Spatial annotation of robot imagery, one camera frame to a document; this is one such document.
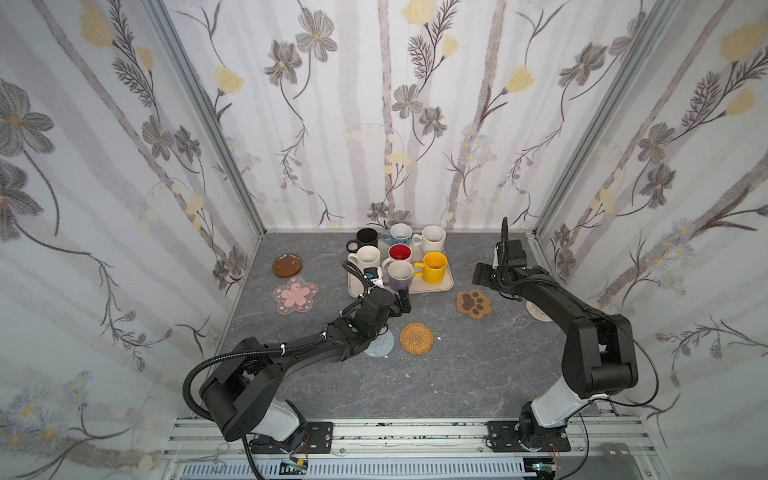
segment red wire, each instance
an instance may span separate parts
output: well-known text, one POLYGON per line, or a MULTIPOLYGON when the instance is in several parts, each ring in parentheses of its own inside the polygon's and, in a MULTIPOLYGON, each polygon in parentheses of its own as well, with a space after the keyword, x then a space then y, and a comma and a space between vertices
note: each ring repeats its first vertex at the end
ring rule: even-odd
POLYGON ((560 466, 558 468, 563 468, 563 457, 560 455, 560 451, 558 450, 558 447, 552 443, 552 463, 554 463, 554 458, 557 456, 557 458, 560 459, 560 466))

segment brown round coaster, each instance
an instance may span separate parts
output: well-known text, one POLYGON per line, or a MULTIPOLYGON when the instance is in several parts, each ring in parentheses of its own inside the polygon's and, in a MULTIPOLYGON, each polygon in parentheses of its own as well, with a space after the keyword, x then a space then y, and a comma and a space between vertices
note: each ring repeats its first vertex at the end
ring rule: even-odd
POLYGON ((427 353, 432 348, 434 341, 432 331, 423 323, 410 323, 404 326, 400 332, 402 348, 415 355, 427 353))
POLYGON ((294 253, 284 253, 272 263, 272 271, 280 278, 290 278, 301 270, 301 257, 294 253))

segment metal bracket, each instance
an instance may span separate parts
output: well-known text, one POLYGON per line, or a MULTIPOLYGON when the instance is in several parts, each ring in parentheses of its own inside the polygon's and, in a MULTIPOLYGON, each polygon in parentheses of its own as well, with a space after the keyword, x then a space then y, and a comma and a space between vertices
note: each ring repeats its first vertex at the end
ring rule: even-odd
MULTIPOLYGON (((515 430, 517 422, 487 422, 488 426, 488 440, 487 444, 491 447, 494 453, 502 452, 530 452, 522 445, 518 440, 518 433, 515 430)), ((554 437, 550 445, 542 447, 538 452, 553 452, 552 444, 557 448, 558 452, 570 452, 571 443, 568 441, 568 436, 554 437)))
MULTIPOLYGON (((298 453, 330 453, 333 443, 332 422, 309 422, 306 425, 306 444, 300 447, 298 453)), ((250 452, 254 455, 282 454, 281 443, 266 436, 254 438, 250 442, 250 452)))
POLYGON ((306 427, 309 436, 301 453, 331 453, 333 444, 332 422, 310 422, 306 427))

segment woven rattan coaster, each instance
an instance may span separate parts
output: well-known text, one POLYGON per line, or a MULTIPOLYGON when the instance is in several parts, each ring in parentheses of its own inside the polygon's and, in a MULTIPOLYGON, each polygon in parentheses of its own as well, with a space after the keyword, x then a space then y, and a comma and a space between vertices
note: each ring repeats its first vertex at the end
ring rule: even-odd
POLYGON ((410 323, 404 326, 400 332, 402 348, 415 355, 427 353, 432 348, 434 341, 432 331, 423 323, 410 323))
POLYGON ((538 306, 533 302, 525 302, 525 308, 528 309, 528 313, 530 313, 531 316, 536 320, 540 320, 542 322, 552 321, 552 319, 549 318, 549 315, 544 313, 544 310, 538 308, 538 306))

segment white mug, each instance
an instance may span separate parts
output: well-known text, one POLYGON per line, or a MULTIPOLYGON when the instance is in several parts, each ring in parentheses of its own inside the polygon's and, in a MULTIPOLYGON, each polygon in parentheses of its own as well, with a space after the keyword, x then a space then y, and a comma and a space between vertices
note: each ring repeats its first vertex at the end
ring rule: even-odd
POLYGON ((421 247, 422 252, 442 252, 445 248, 445 230, 437 225, 425 227, 421 234, 413 236, 413 246, 421 247))
POLYGON ((379 266, 381 260, 381 252, 379 249, 372 245, 365 245, 357 250, 357 253, 350 253, 346 256, 350 262, 357 264, 360 270, 365 270, 372 266, 379 266))

